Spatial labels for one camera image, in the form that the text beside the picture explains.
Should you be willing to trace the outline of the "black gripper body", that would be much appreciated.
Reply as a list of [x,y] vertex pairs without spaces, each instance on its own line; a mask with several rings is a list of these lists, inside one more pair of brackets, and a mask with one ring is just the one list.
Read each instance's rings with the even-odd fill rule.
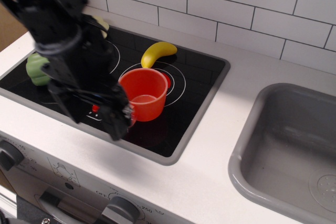
[[101,33],[102,26],[76,25],[68,37],[38,42],[36,50],[49,60],[42,71],[87,104],[121,107],[128,104],[123,88],[110,74],[113,46]]

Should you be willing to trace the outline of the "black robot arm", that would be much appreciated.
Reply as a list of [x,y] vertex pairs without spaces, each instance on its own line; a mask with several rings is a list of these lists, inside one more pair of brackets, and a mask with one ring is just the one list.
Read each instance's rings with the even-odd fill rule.
[[42,72],[48,90],[64,113],[75,122],[99,107],[103,126],[115,141],[131,125],[131,105],[111,75],[116,62],[104,27],[83,13],[87,0],[1,0],[1,4],[32,35],[36,51],[47,62]]

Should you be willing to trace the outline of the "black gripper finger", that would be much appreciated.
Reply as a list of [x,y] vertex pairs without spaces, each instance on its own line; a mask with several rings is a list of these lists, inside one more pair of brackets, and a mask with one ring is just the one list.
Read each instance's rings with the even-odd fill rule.
[[114,141],[121,140],[133,124],[133,107],[130,103],[121,107],[101,105],[98,114],[105,131]]
[[50,80],[48,91],[66,116],[80,123],[87,114],[87,104],[55,80]]

